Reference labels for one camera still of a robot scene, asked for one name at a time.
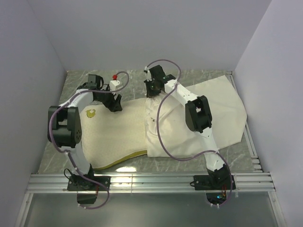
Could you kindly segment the cream quilted pillow yellow edge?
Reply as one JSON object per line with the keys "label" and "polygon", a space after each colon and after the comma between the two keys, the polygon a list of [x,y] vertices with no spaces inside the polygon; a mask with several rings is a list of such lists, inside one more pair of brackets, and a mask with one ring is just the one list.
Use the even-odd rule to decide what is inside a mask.
{"label": "cream quilted pillow yellow edge", "polygon": [[82,147],[94,169],[107,169],[147,154],[145,98],[122,103],[122,111],[89,105],[80,113]]}

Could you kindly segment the cream satin pillowcase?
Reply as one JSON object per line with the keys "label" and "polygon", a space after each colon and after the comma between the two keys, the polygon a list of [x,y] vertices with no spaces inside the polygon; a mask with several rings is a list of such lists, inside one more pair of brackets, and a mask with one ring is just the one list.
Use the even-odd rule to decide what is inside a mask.
{"label": "cream satin pillowcase", "polygon": [[183,106],[164,93],[145,102],[145,134],[149,157],[192,157],[208,150],[206,139],[223,149],[241,142],[247,114],[226,76],[187,89],[194,100]]}

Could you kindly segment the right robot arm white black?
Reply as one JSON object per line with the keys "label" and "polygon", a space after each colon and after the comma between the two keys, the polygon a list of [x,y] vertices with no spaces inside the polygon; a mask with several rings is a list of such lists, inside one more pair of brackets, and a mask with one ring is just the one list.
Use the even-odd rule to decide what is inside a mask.
{"label": "right robot arm white black", "polygon": [[[200,155],[205,155],[206,169],[208,172],[208,182],[210,190],[222,189],[227,186],[233,190],[233,176],[227,164],[227,161],[219,153],[215,143],[212,130],[212,114],[206,96],[198,96],[190,92],[187,88],[180,84],[181,69],[178,68],[178,77],[169,74],[166,75],[162,66],[150,65],[144,68],[145,74],[150,74],[149,78],[144,81],[147,88],[147,97],[152,98],[165,92],[166,96],[161,100],[156,115],[156,132],[158,140],[164,152],[172,159],[177,161],[189,161]],[[185,123],[187,128],[196,133],[206,150],[192,157],[178,158],[169,153],[165,148],[160,136],[160,111],[164,101],[173,96],[185,108]]]}

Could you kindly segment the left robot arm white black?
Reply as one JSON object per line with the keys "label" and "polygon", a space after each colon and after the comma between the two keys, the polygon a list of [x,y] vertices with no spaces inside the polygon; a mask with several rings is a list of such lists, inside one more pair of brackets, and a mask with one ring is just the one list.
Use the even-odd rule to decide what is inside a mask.
{"label": "left robot arm white black", "polygon": [[91,164],[84,156],[81,138],[80,113],[94,101],[101,102],[111,112],[122,110],[119,91],[127,83],[118,80],[121,72],[113,75],[106,85],[104,79],[89,74],[88,80],[77,87],[75,94],[59,106],[48,109],[48,140],[59,153],[65,154],[71,162],[71,182],[77,182],[84,190],[91,190],[97,183]]}

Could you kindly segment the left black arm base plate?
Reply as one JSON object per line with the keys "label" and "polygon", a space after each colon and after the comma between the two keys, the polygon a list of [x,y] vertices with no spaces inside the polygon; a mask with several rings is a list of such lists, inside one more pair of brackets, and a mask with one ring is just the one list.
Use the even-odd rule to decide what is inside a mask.
{"label": "left black arm base plate", "polygon": [[83,192],[83,191],[106,191],[110,186],[110,176],[93,176],[92,181],[86,180],[79,175],[69,177],[67,191]]}

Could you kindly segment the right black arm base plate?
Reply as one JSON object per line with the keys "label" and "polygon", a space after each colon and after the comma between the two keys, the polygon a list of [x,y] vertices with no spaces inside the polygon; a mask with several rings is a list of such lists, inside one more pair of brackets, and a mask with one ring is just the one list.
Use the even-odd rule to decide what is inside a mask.
{"label": "right black arm base plate", "polygon": [[190,183],[196,191],[215,191],[215,190],[229,190],[232,188],[236,189],[234,177],[230,179],[227,177],[215,177],[210,175],[195,175],[193,181]]}

